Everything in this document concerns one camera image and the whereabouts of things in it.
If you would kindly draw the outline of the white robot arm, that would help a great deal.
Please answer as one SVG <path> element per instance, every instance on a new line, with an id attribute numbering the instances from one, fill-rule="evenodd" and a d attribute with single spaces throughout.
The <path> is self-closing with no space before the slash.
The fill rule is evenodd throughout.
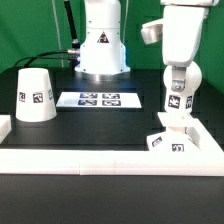
<path id="1" fill-rule="evenodd" d="M 160 0 L 163 17 L 142 25 L 146 44 L 162 43 L 163 63 L 172 68 L 170 88 L 186 88 L 186 70 L 200 44 L 204 19 L 220 0 Z M 80 64 L 75 70 L 93 79 L 108 80 L 128 72 L 126 48 L 120 40 L 119 0 L 84 0 L 86 38 L 80 47 Z"/>

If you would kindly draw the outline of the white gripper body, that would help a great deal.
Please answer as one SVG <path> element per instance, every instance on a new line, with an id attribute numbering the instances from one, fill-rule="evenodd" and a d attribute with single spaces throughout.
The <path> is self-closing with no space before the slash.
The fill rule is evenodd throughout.
<path id="1" fill-rule="evenodd" d="M 207 7 L 168 5 L 163 17 L 142 25 L 141 35 L 146 45 L 162 41 L 163 63 L 175 67 L 189 67 L 201 39 Z"/>

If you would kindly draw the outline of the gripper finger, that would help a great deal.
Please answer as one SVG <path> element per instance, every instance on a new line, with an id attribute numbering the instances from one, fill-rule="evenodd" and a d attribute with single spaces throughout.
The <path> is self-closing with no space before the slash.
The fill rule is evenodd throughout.
<path id="1" fill-rule="evenodd" d="M 171 90 L 174 92 L 182 92 L 185 89 L 186 68 L 173 66 L 171 69 L 172 83 Z"/>

